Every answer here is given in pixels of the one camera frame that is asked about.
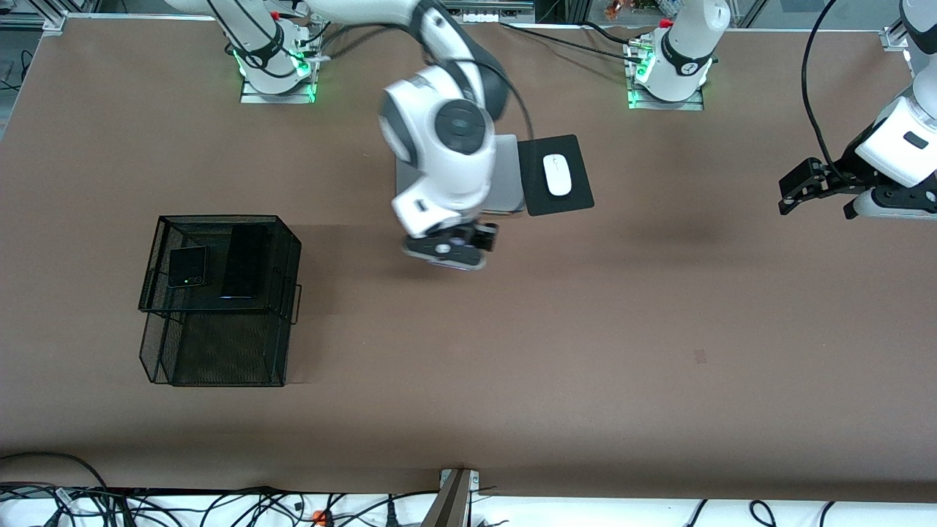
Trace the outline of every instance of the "mounting plate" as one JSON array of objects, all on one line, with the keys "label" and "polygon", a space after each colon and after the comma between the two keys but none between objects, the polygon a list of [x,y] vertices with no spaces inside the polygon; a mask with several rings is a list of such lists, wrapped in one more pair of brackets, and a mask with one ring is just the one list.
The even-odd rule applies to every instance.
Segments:
[{"label": "mounting plate", "polygon": [[[310,31],[313,35],[317,34],[325,27],[325,22],[320,21],[317,25],[312,25]],[[312,52],[319,50],[322,45],[322,36],[309,42],[301,48],[301,52]],[[244,104],[310,104],[316,102],[316,91],[319,88],[319,68],[321,62],[309,59],[306,61],[309,65],[309,76],[302,79],[293,86],[290,91],[281,94],[265,94],[254,88],[247,79],[241,83],[241,102]]]},{"label": "mounting plate", "polygon": [[680,102],[669,102],[660,100],[647,91],[643,85],[634,78],[638,70],[645,68],[651,60],[654,59],[653,39],[651,34],[642,35],[638,38],[632,38],[628,44],[621,46],[625,56],[638,57],[644,61],[642,64],[624,61],[625,63],[625,83],[628,86],[628,108],[642,110],[677,110],[683,112],[701,112],[703,110],[703,90],[697,88],[690,98]]}]

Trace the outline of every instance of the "basket handle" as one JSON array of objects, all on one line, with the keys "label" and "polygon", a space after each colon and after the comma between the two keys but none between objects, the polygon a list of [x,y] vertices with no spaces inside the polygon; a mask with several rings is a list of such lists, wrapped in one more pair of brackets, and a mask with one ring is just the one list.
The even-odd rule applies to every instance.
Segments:
[{"label": "basket handle", "polygon": [[299,305],[303,301],[303,284],[296,284],[296,289],[299,290],[299,293],[296,294],[296,308],[293,314],[292,320],[290,320],[290,325],[296,325],[299,322]]}]

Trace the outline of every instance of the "floor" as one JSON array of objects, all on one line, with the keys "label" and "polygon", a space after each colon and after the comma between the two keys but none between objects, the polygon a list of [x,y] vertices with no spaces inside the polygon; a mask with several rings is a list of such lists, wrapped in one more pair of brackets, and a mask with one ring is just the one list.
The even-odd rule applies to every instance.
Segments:
[{"label": "floor", "polygon": [[[28,51],[34,53],[39,44],[40,33],[37,31],[0,31],[0,64],[7,61],[13,63],[13,68],[9,75],[2,79],[14,86],[19,86],[22,78],[22,59],[29,65],[29,55],[22,53]],[[16,102],[17,91],[7,88],[0,84],[0,139],[3,138],[4,129],[7,127],[7,121],[13,112],[13,103]]]},{"label": "floor", "polygon": [[[52,499],[45,498],[16,499],[0,504],[0,522],[7,527],[30,527],[46,523],[56,505]],[[257,510],[260,496],[241,495],[229,498],[216,498],[212,495],[177,495],[146,497],[150,508],[142,506],[139,499],[130,498],[130,506],[135,509],[135,524],[139,527],[196,527],[205,525],[230,525],[232,527],[315,527],[308,518],[314,510],[326,506],[326,497],[321,494],[285,494],[281,499],[284,504],[302,504],[295,512],[288,509],[276,510],[261,507],[255,519],[246,515],[252,509]],[[413,496],[398,500],[395,506],[397,521],[400,525],[416,525],[426,515],[435,496]],[[387,524],[386,506],[374,507],[364,514],[362,522],[351,522],[349,514],[356,514],[372,504],[379,504],[386,495],[351,494],[341,499],[332,509],[337,518],[335,524],[345,527],[373,527]],[[72,502],[85,517],[74,520],[75,527],[103,527],[100,517],[95,516],[95,508],[87,498],[78,498]],[[214,505],[211,513],[204,512]],[[689,525],[688,520],[699,502],[696,500],[618,500],[590,498],[514,498],[506,496],[483,496],[473,500],[471,518],[468,525],[497,525],[508,522],[507,527],[562,527],[575,524],[590,527],[680,527]],[[767,502],[770,509],[758,506],[752,513],[749,504],[738,500],[713,500],[701,509],[699,527],[757,527],[757,520],[752,514],[759,515],[764,525],[783,525],[784,527],[817,527],[822,502]],[[152,512],[156,508],[167,512]],[[296,521],[286,514],[299,513],[302,521]],[[825,525],[828,527],[873,527],[878,525],[901,525],[902,527],[925,527],[934,524],[937,518],[937,505],[934,504],[859,504],[836,503],[829,510]]]}]

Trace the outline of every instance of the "white floor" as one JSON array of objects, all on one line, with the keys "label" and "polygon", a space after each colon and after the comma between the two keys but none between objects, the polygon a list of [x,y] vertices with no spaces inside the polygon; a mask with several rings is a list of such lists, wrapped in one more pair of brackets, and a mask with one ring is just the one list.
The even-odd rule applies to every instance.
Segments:
[{"label": "white floor", "polygon": [[[215,496],[176,496],[149,498],[163,507],[185,507],[204,509]],[[383,494],[353,495],[341,500],[334,508],[336,515],[354,514],[365,507],[381,502]],[[307,494],[302,497],[292,495],[281,503],[293,510],[295,504],[305,501],[304,519],[310,518],[315,510],[325,506],[325,496]],[[400,525],[419,523],[433,496],[415,496],[396,502],[396,511]],[[589,498],[512,498],[480,496],[472,506],[471,525],[477,527],[484,519],[489,524],[507,520],[507,527],[683,527],[692,516],[698,504],[695,500],[623,500]],[[257,503],[255,497],[245,497],[236,503],[215,509],[207,518],[206,527],[236,527],[235,520]],[[780,527],[816,527],[819,524],[823,502],[768,502]],[[140,506],[130,500],[130,506]],[[94,512],[95,508],[87,500],[73,502],[75,512]],[[21,499],[0,504],[0,525],[3,527],[34,527],[44,525],[55,510],[51,499]],[[171,519],[161,517],[159,513],[145,513],[168,525],[176,525]],[[173,512],[182,527],[198,527],[203,514],[201,512]],[[377,527],[386,524],[386,508],[380,506],[363,518]],[[238,523],[247,526],[249,517]],[[336,527],[344,527],[343,519],[335,522]],[[146,518],[138,518],[140,527],[161,527]],[[276,512],[266,512],[260,516],[257,527],[292,527],[293,521]],[[67,519],[60,525],[71,527]],[[76,519],[75,527],[98,527],[100,518]],[[302,522],[302,527],[309,527]],[[937,525],[937,504],[856,504],[837,503],[830,509],[825,527],[933,527]],[[367,527],[359,521],[349,527]],[[751,517],[749,502],[719,500],[710,501],[703,509],[696,527],[758,527]]]}]

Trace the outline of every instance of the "black cable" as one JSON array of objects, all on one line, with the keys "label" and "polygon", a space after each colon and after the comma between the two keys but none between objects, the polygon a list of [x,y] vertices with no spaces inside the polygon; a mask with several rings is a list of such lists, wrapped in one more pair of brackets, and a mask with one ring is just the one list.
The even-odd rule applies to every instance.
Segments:
[{"label": "black cable", "polygon": [[[767,511],[767,516],[770,518],[770,521],[764,521],[760,516],[758,516],[758,513],[755,512],[755,507],[757,505],[760,505],[765,509],[765,511]],[[771,507],[767,506],[767,504],[761,500],[754,500],[749,502],[749,514],[751,514],[751,517],[755,521],[761,523],[765,527],[778,527],[778,523],[774,519],[774,512],[771,510]]]},{"label": "black cable", "polygon": [[394,497],[391,497],[391,498],[388,498],[388,499],[386,499],[386,500],[377,502],[376,504],[373,504],[373,505],[371,505],[371,506],[365,508],[364,510],[362,510],[362,511],[356,513],[356,514],[351,515],[351,517],[350,517],[349,519],[346,519],[345,521],[343,521],[340,525],[338,525],[338,527],[345,527],[345,526],[348,525],[349,523],[355,521],[356,519],[359,519],[361,516],[364,516],[365,514],[371,512],[372,510],[374,510],[374,509],[376,509],[376,508],[378,508],[378,507],[380,507],[380,506],[384,506],[384,505],[386,505],[386,504],[388,504],[388,503],[390,503],[390,502],[395,502],[396,500],[401,500],[401,499],[403,499],[403,498],[409,498],[410,496],[422,496],[422,495],[425,495],[425,494],[436,494],[436,493],[438,493],[437,490],[421,490],[421,491],[419,491],[419,492],[408,492],[408,493],[406,493],[406,494],[397,494],[397,495],[394,496]]},{"label": "black cable", "polygon": [[[18,489],[31,489],[28,492],[18,492]],[[45,492],[46,494],[52,494],[51,490],[44,488],[37,488],[28,485],[12,485],[7,486],[7,484],[0,484],[0,494],[12,494],[12,496],[7,496],[6,498],[0,498],[0,504],[3,502],[8,502],[10,500],[23,500],[29,498],[32,494],[39,492]]]},{"label": "black cable", "polygon": [[[286,499],[288,496],[291,496],[291,494],[280,494],[279,498],[274,498],[273,496],[269,496],[268,499],[270,500],[270,503],[259,509],[259,511],[251,519],[250,523],[247,524],[247,527],[256,527],[257,520],[260,518],[260,515],[262,515],[264,512],[268,510],[273,510],[274,512],[277,512],[279,514],[282,514],[283,516],[286,516],[289,519],[292,519],[293,527],[295,527],[296,525],[299,525],[299,522],[303,520],[303,513],[300,512],[299,516],[296,516],[295,514],[291,513],[288,508],[286,508],[283,504],[280,503],[282,500]],[[305,501],[303,501],[303,510],[305,511]]]},{"label": "black cable", "polygon": [[508,89],[511,90],[512,95],[514,95],[514,98],[517,99],[517,104],[518,106],[521,107],[521,114],[524,115],[524,123],[525,125],[527,125],[528,140],[529,141],[534,140],[533,122],[530,121],[530,112],[528,112],[527,104],[524,103],[524,98],[521,97],[521,93],[517,90],[517,87],[514,86],[514,84],[511,82],[510,79],[508,79],[508,76],[503,71],[501,71],[498,68],[495,68],[494,66],[491,66],[490,64],[487,64],[479,60],[475,60],[473,58],[453,58],[453,59],[444,60],[443,62],[455,62],[455,63],[468,62],[470,64],[474,64],[475,66],[480,66],[489,71],[495,72],[495,74],[501,78],[501,81],[507,84]]},{"label": "black cable", "polygon": [[240,523],[241,520],[244,519],[248,514],[257,514],[258,509],[260,509],[260,506],[265,501],[267,501],[267,498],[263,496],[262,494],[259,494],[257,496],[257,503],[254,505],[251,505],[246,511],[244,511],[244,514],[237,517],[237,519],[231,523],[231,527],[237,527],[237,524]]},{"label": "black cable", "polygon": [[[387,497],[393,498],[394,495],[388,494]],[[468,504],[468,524],[471,524],[471,504]],[[400,522],[397,521],[397,507],[394,505],[394,500],[387,502],[387,522],[384,527],[400,527]]]},{"label": "black cable", "polygon": [[134,513],[137,513],[138,511],[141,511],[141,510],[143,512],[150,512],[150,511],[159,512],[165,516],[168,516],[172,520],[172,522],[176,524],[176,527],[185,527],[182,524],[182,522],[180,522],[175,516],[173,516],[169,510],[163,508],[159,504],[154,504],[153,502],[149,502],[146,500],[146,498],[131,498],[131,499],[150,505],[149,507],[145,509],[142,509],[142,507],[137,507],[136,509],[134,509]]},{"label": "black cable", "polygon": [[700,513],[703,512],[703,507],[706,506],[706,503],[709,500],[700,500],[700,503],[696,505],[696,510],[693,511],[693,516],[690,518],[690,521],[687,522],[686,527],[693,527],[696,525],[696,521],[700,519]]},{"label": "black cable", "polygon": [[[232,503],[234,503],[234,502],[236,502],[236,501],[238,501],[238,500],[240,500],[240,499],[250,497],[250,496],[251,496],[250,492],[263,492],[263,491],[266,491],[266,490],[269,490],[269,488],[265,488],[265,487],[248,487],[248,488],[246,488],[246,489],[232,490],[232,491],[230,491],[230,492],[226,492],[226,493],[224,493],[224,494],[221,494],[220,496],[218,496],[217,498],[215,498],[210,504],[208,504],[208,507],[205,509],[205,511],[204,511],[205,513],[202,515],[201,521],[199,522],[199,527],[205,527],[205,522],[208,520],[208,515],[211,514],[211,512],[212,512],[214,509],[216,509],[216,508],[218,508],[218,507],[220,507],[220,506],[227,505],[227,504],[232,504]],[[226,502],[226,503],[224,503],[224,504],[221,503],[221,501],[224,500],[225,498],[230,498],[231,496],[235,496],[235,495],[237,495],[238,497],[235,498],[235,499],[233,499],[233,500],[231,500],[230,502]]]},{"label": "black cable", "polygon": [[836,168],[836,165],[833,164],[833,158],[829,155],[829,149],[826,148],[826,141],[823,138],[823,132],[820,130],[820,125],[817,123],[817,118],[813,114],[813,108],[811,107],[811,98],[807,90],[807,65],[811,58],[811,49],[813,48],[813,40],[817,36],[817,32],[820,30],[820,24],[823,23],[823,20],[826,18],[826,14],[829,12],[833,6],[836,5],[837,0],[830,0],[828,4],[820,11],[820,16],[817,17],[817,22],[813,25],[811,29],[811,35],[807,38],[807,47],[804,49],[804,60],[800,65],[800,93],[804,98],[804,110],[807,111],[807,118],[811,121],[811,126],[813,127],[813,133],[817,136],[817,143],[820,144],[820,151],[823,152],[823,158],[826,162],[826,165],[829,166],[829,169],[842,181],[846,179],[842,177],[840,169]]},{"label": "black cable", "polygon": [[549,16],[550,13],[553,11],[553,9],[555,9],[558,5],[559,5],[559,0],[554,2],[552,6],[550,6],[549,8],[546,9],[546,11],[543,12],[543,15],[539,19],[537,19],[537,23],[543,22],[543,20],[546,19],[546,17]]},{"label": "black cable", "polygon": [[607,39],[609,39],[609,40],[611,40],[611,41],[613,41],[613,42],[617,42],[618,44],[628,44],[628,40],[627,40],[627,39],[625,39],[625,38],[618,38],[618,37],[616,37],[615,35],[612,35],[611,33],[605,31],[604,29],[602,29],[602,27],[601,27],[600,25],[598,25],[597,23],[595,23],[595,22],[582,21],[582,22],[579,23],[579,25],[584,25],[584,26],[586,26],[586,27],[591,27],[592,29],[598,31],[598,32],[599,32],[599,35],[602,35],[603,37],[605,37],[605,38],[607,38]]},{"label": "black cable", "polygon": [[[29,64],[26,64],[26,54],[27,54],[27,53],[29,53]],[[22,85],[22,82],[26,80],[26,71],[28,71],[28,70],[29,70],[29,67],[33,65],[33,58],[35,58],[35,57],[33,56],[33,52],[31,52],[31,51],[29,51],[29,50],[22,50],[22,51],[20,52],[20,67],[21,67],[21,71],[20,71],[20,85]]]},{"label": "black cable", "polygon": [[306,44],[311,44],[312,42],[315,42],[315,41],[316,41],[316,38],[319,38],[319,37],[321,37],[322,35],[325,34],[325,30],[328,29],[330,25],[332,25],[331,22],[325,23],[325,25],[323,25],[322,29],[320,29],[319,32],[318,32],[314,37],[310,37],[310,38],[307,39],[307,40],[301,40],[300,43],[299,43],[299,45],[302,47],[302,46],[305,46]]},{"label": "black cable", "polygon": [[835,503],[836,502],[826,502],[826,504],[823,506],[823,510],[820,512],[820,527],[824,527],[824,523],[826,523],[826,513],[829,512],[830,507],[832,507]]},{"label": "black cable", "polygon": [[509,23],[500,22],[500,24],[503,25],[504,27],[513,29],[514,31],[520,31],[521,33],[526,33],[526,34],[531,35],[531,36],[533,36],[533,37],[539,37],[539,38],[545,38],[545,39],[547,39],[547,40],[553,40],[554,42],[558,42],[558,43],[560,43],[560,44],[565,44],[565,45],[567,45],[567,46],[572,46],[572,47],[574,47],[574,48],[579,48],[580,50],[586,50],[587,52],[593,52],[593,53],[598,53],[598,54],[601,54],[601,55],[606,55],[606,56],[610,56],[610,57],[615,57],[615,58],[618,59],[618,60],[623,60],[623,61],[626,61],[626,62],[634,62],[635,64],[641,63],[641,59],[638,58],[638,57],[625,56],[625,55],[619,54],[619,53],[611,53],[611,52],[606,52],[606,51],[603,51],[603,50],[597,50],[597,49],[595,49],[595,48],[590,48],[589,46],[583,46],[582,44],[576,44],[575,42],[570,42],[569,40],[563,40],[563,39],[561,39],[561,38],[550,37],[549,35],[544,35],[544,34],[542,34],[542,33],[537,33],[537,32],[534,32],[534,31],[530,31],[529,29],[524,29],[523,27],[515,27],[515,26],[513,26],[513,25],[510,25]]},{"label": "black cable", "polygon": [[104,482],[104,478],[101,477],[101,474],[95,470],[95,467],[88,464],[84,459],[79,458],[78,456],[72,456],[71,454],[63,454],[61,452],[50,452],[50,451],[30,451],[30,452],[19,452],[17,454],[8,454],[6,456],[0,457],[0,461],[9,461],[10,459],[17,458],[57,458],[57,459],[68,459],[69,461],[74,461],[82,466],[82,468],[92,476],[95,477],[97,483],[106,490],[108,484]]},{"label": "black cable", "polygon": [[244,8],[244,4],[241,3],[241,0],[234,0],[234,4],[235,4],[239,9],[241,9],[241,12],[244,13],[244,16],[246,16],[248,19],[250,19],[250,22],[254,24],[254,27],[256,27],[261,33],[263,33],[263,35],[264,35],[265,37],[267,37],[267,39],[269,39],[269,40],[273,40],[273,39],[274,39],[274,36],[275,36],[275,35],[270,35],[269,33],[267,33],[267,30],[263,29],[263,26],[260,25],[259,22],[257,22],[257,19],[255,19],[254,17],[250,16],[250,13],[248,13],[248,12],[247,12],[247,9]]},{"label": "black cable", "polygon": [[[237,3],[238,7],[241,8],[241,10],[246,13],[246,11],[244,10],[244,7],[241,6],[241,3],[240,3],[240,2],[237,2],[237,0],[235,0],[235,2]],[[221,14],[218,13],[218,10],[215,9],[215,4],[212,3],[212,0],[205,0],[205,3],[208,4],[208,8],[211,9],[212,12],[215,14],[215,20],[217,20],[218,23],[221,25],[221,27],[225,30],[225,34],[228,35],[232,40],[234,40],[234,42],[237,44],[238,48],[240,48],[241,50],[243,50],[243,49],[245,48],[245,47],[244,47],[244,43],[241,42],[241,40],[238,39],[238,37],[236,37],[236,36],[234,35],[234,33],[231,31],[231,27],[228,26],[228,23],[225,22],[225,19],[223,19],[223,18],[221,17]],[[247,15],[247,18],[249,18],[249,19],[251,20],[251,22],[254,23],[254,25],[257,25],[258,28],[260,29],[260,31],[261,31],[266,37],[268,37],[270,40],[273,40],[273,37],[270,37],[269,35],[267,35],[267,33],[266,33],[265,31],[263,31],[263,28],[260,27],[260,24],[259,24],[256,20],[254,20],[253,17],[251,17],[250,15]],[[252,68],[259,69],[260,71],[263,71],[263,72],[266,73],[268,76],[270,76],[270,77],[272,77],[272,78],[274,78],[274,79],[286,79],[286,78],[291,77],[292,75],[294,75],[294,74],[296,73],[295,71],[290,71],[289,73],[284,73],[284,74],[282,74],[282,75],[279,74],[279,73],[272,73],[269,69],[267,69],[266,67],[264,67],[264,66],[262,65],[262,63],[259,62],[259,59],[257,59],[256,57],[254,57],[254,55],[248,54],[246,57],[243,57],[243,58],[244,58],[245,62],[247,62]]]},{"label": "black cable", "polygon": [[141,514],[140,517],[143,518],[143,519],[148,519],[148,520],[152,521],[153,523],[158,523],[158,524],[161,525],[162,527],[170,527],[170,525],[169,525],[168,523],[162,521],[161,519],[156,519],[156,518],[153,518],[152,516],[146,516],[146,515],[143,515],[143,514]]},{"label": "black cable", "polygon": [[[345,518],[351,518],[351,516],[352,516],[351,514],[343,514],[341,516],[332,516],[332,519],[345,519]],[[375,525],[374,523],[371,523],[370,521],[367,521],[364,518],[356,518],[356,519],[360,521],[361,523],[367,525],[368,527],[379,527],[378,525]]]},{"label": "black cable", "polygon": [[[376,37],[377,35],[380,35],[381,33],[386,33],[386,32],[388,32],[388,31],[393,31],[393,30],[395,30],[395,29],[396,29],[396,27],[381,27],[381,28],[375,29],[374,31],[371,31],[371,32],[369,32],[369,33],[365,33],[364,35],[361,35],[360,37],[358,37],[358,39],[356,39],[355,41],[351,42],[351,44],[349,44],[348,46],[345,46],[344,48],[338,50],[338,51],[335,52],[335,53],[330,53],[330,54],[329,54],[329,57],[332,58],[332,59],[336,59],[336,58],[342,56],[343,54],[348,53],[348,52],[350,52],[351,50],[357,48],[358,46],[364,44],[365,42],[367,42],[367,41],[370,40],[371,38],[374,38],[374,37]],[[325,44],[326,44],[325,42],[322,43],[322,49],[325,48]]]}]

